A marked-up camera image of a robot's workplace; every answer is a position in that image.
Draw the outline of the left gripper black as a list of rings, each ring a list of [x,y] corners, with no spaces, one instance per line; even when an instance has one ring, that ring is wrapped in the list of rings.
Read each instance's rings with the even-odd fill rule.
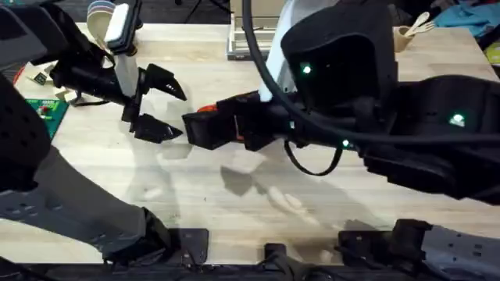
[[[50,77],[56,87],[67,87],[122,105],[122,120],[132,122],[134,137],[161,144],[181,136],[183,132],[149,114],[139,115],[144,71],[135,58],[126,55],[116,56],[114,65],[109,68],[103,67],[102,61],[73,55],[60,59],[51,70]],[[174,74],[155,64],[147,66],[146,85],[181,101],[187,100]]]

